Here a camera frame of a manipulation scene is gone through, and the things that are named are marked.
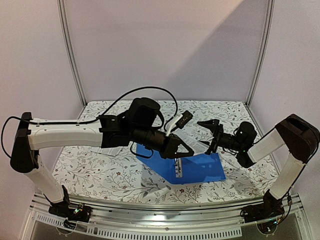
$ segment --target blue stand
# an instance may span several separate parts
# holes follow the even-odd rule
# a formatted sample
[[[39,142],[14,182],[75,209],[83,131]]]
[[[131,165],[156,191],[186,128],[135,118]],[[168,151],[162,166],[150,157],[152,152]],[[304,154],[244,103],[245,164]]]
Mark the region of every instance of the blue stand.
[[[136,152],[144,156],[151,154],[150,150],[145,149],[145,147],[140,144],[137,144]],[[149,159],[140,156],[137,156],[137,158],[171,184],[205,183],[226,180],[218,153],[183,157],[181,159],[182,177],[176,177],[175,160],[163,159],[157,151],[154,151],[153,156]]]

